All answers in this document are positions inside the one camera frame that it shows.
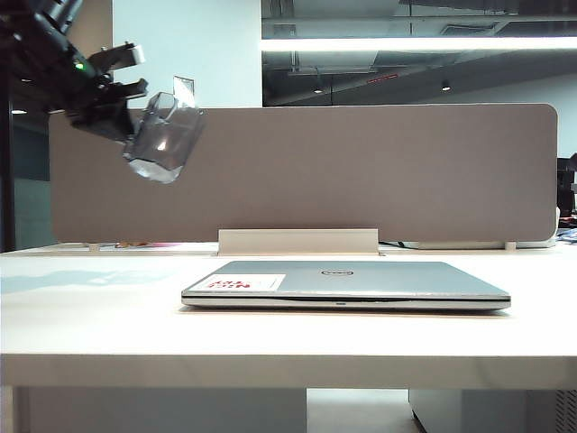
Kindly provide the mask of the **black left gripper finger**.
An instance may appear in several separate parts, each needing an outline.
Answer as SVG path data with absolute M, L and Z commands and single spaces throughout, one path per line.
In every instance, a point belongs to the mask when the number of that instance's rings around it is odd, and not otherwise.
M 127 142 L 134 136 L 134 124 L 126 104 L 90 106 L 71 113 L 71 125 L 106 139 Z
M 137 81 L 126 84 L 121 82 L 114 82 L 109 86 L 107 95 L 109 98 L 114 100 L 126 100 L 145 97 L 148 93 L 147 87 L 148 81 L 144 78 L 140 78 Z

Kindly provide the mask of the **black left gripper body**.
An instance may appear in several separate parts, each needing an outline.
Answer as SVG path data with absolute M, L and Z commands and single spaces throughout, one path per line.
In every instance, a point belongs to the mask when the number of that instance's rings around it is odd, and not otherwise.
M 109 98 L 107 91 L 114 83 L 108 71 L 90 62 L 74 62 L 67 83 L 71 88 L 65 92 L 65 114 L 71 122 L 71 113 L 90 106 L 122 104 L 123 100 Z

